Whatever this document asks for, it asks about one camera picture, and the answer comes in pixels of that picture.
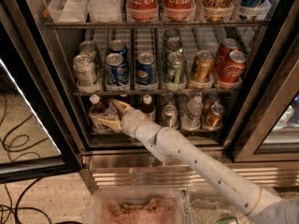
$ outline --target refrigerator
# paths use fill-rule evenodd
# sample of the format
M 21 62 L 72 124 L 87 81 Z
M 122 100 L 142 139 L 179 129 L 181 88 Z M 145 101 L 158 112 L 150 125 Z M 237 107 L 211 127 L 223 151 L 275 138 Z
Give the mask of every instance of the refrigerator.
M 91 193 L 118 186 L 207 186 L 183 161 L 159 161 L 122 132 L 95 132 L 88 116 L 93 93 L 108 98 L 127 94 L 135 108 L 150 94 L 159 123 L 161 97 L 172 93 L 177 100 L 178 130 L 197 148 L 252 182 L 298 187 L 299 127 L 290 119 L 283 127 L 278 122 L 290 106 L 292 114 L 298 110 L 299 0 L 267 0 L 271 5 L 267 15 L 252 21 L 200 21 L 196 10 L 192 21 L 173 22 L 164 21 L 162 0 L 158 0 L 158 18 L 151 22 L 129 21 L 126 0 L 121 0 L 121 20 L 112 22 L 91 21 L 92 14 L 84 22 L 55 22 L 49 14 L 51 0 L 0 1 L 3 97 L 21 99 L 15 102 L 29 107 L 35 119 L 29 131 L 45 134 L 48 138 L 41 139 L 47 139 L 47 148 L 53 151 L 44 147 L 46 154 L 36 155 L 27 144 L 29 148 L 19 148 L 17 157 L 13 149 L 18 144 L 3 145 L 10 159 L 0 161 L 1 183 L 79 172 Z M 163 33 L 169 28 L 180 30 L 187 61 L 185 83 L 174 91 L 164 84 L 162 66 Z M 224 38 L 237 40 L 246 53 L 246 74 L 237 87 L 224 89 L 214 82 L 209 88 L 195 89 L 189 78 L 195 54 L 199 50 L 215 54 Z M 113 90 L 105 80 L 108 45 L 115 39 L 123 40 L 129 49 L 125 90 Z M 84 40 L 95 41 L 100 52 L 101 89 L 93 93 L 78 91 L 73 72 L 73 59 Z M 159 82 L 150 90 L 135 84 L 135 61 L 145 51 L 154 54 L 157 62 Z M 212 92 L 225 108 L 221 127 L 182 129 L 184 99 L 195 94 L 204 98 Z M 21 115 L 13 113 L 21 121 Z M 32 155 L 22 155 L 25 151 Z

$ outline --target food container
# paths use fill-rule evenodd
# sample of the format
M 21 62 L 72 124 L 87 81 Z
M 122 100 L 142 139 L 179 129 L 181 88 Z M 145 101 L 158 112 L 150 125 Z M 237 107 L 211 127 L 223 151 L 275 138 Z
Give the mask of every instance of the food container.
M 188 207 L 179 189 L 132 186 L 99 189 L 92 197 L 89 224 L 116 223 L 116 220 L 130 224 L 188 224 Z

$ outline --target silver soda can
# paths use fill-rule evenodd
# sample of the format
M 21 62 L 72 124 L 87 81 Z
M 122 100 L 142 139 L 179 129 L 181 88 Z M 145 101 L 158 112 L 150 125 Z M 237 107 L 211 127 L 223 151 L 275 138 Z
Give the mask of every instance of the silver soda can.
M 136 61 L 136 83 L 152 85 L 157 83 L 157 64 L 155 56 L 150 52 L 142 52 Z
M 222 105 L 214 104 L 207 112 L 204 123 L 209 128 L 216 128 L 220 125 L 225 109 Z
M 178 126 L 178 110 L 174 105 L 167 105 L 163 109 L 162 114 L 163 126 L 177 127 Z
M 176 51 L 168 55 L 165 83 L 180 84 L 184 78 L 186 60 L 183 53 Z
M 110 86 L 123 86 L 127 84 L 127 65 L 118 53 L 106 56 L 107 84 Z
M 100 51 L 94 41 L 83 41 L 79 45 L 79 51 L 89 53 L 95 65 L 100 64 Z
M 94 62 L 88 54 L 79 54 L 73 60 L 73 68 L 79 87 L 92 87 L 98 84 Z

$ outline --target plastic bottle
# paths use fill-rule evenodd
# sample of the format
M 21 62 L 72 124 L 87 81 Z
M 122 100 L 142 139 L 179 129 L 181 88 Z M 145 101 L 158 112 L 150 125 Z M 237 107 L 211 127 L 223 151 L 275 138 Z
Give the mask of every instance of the plastic bottle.
M 93 94 L 90 97 L 90 101 L 93 104 L 92 111 L 94 114 L 101 114 L 102 116 L 105 116 L 110 112 L 111 102 L 101 98 L 97 94 Z
M 195 96 L 187 103 L 186 115 L 187 115 L 187 125 L 190 128 L 195 128 L 200 126 L 199 119 L 202 115 L 203 103 L 202 97 Z
M 140 107 L 140 110 L 143 113 L 145 113 L 150 120 L 153 120 L 153 121 L 156 120 L 155 104 L 153 103 L 153 100 L 150 95 L 146 94 L 145 96 L 143 96 L 142 105 Z

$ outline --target refrigerator door frame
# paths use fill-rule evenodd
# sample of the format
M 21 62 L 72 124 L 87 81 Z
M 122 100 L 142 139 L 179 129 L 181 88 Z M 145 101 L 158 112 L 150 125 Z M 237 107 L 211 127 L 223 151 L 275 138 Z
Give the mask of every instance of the refrigerator door frame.
M 233 148 L 235 161 L 298 161 L 299 150 L 259 150 L 299 92 L 299 34 Z
M 16 24 L 9 16 L 7 8 L 0 4 L 0 59 L 8 72 L 13 74 L 17 85 L 21 85 L 25 99 L 31 104 L 31 108 L 42 121 L 61 154 L 55 157 L 2 163 L 0 183 L 78 172 L 82 168 L 83 159 L 77 141 L 66 124 L 70 118 L 67 112 L 63 116 L 60 111 L 64 108 L 63 100 L 55 86 L 39 79 L 42 72 L 47 72 L 43 69 L 43 61 L 35 60 L 31 56 L 26 46 L 26 42 L 30 43 L 31 40 L 22 39 Z M 26 27 L 23 24 L 19 25 L 26 33 Z

